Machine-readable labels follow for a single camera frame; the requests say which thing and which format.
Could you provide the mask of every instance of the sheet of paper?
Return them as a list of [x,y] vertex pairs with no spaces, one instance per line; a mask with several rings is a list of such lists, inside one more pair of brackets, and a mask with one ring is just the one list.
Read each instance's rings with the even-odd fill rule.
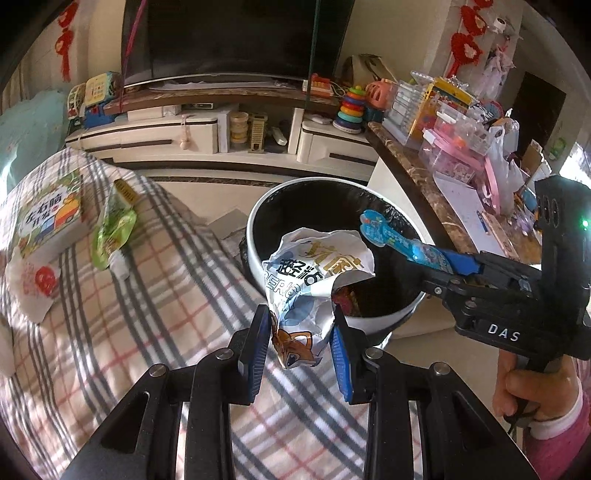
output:
[[478,251],[490,252],[504,257],[505,254],[499,242],[496,241],[492,233],[485,232],[482,222],[478,218],[477,212],[483,212],[484,207],[476,190],[439,172],[434,173],[433,179],[462,221]]

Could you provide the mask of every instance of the shelf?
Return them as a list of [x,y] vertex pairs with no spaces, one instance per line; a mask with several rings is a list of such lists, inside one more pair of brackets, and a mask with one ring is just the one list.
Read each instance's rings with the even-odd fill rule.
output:
[[[123,95],[105,107],[107,115],[129,112],[157,106],[182,105],[185,103],[267,103],[291,108],[304,108],[306,94],[297,89],[277,88],[211,88],[203,90],[140,90]],[[339,101],[332,98],[312,96],[308,110],[336,115]]]

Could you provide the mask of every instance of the plaid bedsheet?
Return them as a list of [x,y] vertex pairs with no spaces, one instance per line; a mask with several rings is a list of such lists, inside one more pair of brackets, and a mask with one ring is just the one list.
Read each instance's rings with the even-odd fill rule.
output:
[[[93,268],[90,237],[66,248],[56,261],[59,297],[41,325],[19,312],[1,266],[0,311],[12,332],[17,371],[0,378],[0,414],[43,479],[60,477],[150,365],[195,364],[248,326],[264,301],[185,205],[137,173],[69,148],[36,168],[2,205],[2,257],[8,255],[20,206],[74,168],[83,174],[90,226],[115,179],[125,179],[141,200],[125,248],[131,276],[118,281],[109,270]],[[362,476],[368,409],[343,402],[330,355],[315,369],[285,371],[269,348],[256,402],[234,407],[231,417],[241,479]],[[186,419],[183,411],[178,478]],[[419,478],[420,465],[417,469]]]

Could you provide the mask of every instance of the television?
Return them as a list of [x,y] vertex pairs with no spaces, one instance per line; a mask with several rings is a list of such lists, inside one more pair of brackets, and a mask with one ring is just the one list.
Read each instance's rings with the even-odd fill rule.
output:
[[[335,72],[354,1],[321,1],[313,66],[321,76]],[[316,0],[148,0],[136,19],[140,3],[125,4],[122,64],[138,22],[126,86],[214,75],[308,76]]]

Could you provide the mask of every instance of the human hand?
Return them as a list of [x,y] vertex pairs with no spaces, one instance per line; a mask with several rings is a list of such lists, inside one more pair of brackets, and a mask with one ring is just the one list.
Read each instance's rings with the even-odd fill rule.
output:
[[515,370],[517,356],[499,350],[495,394],[492,408],[497,416],[513,415],[517,411],[517,398],[537,403],[540,408],[534,419],[551,420],[566,415],[579,396],[579,382],[573,359],[562,357],[560,370],[543,374],[529,370]]

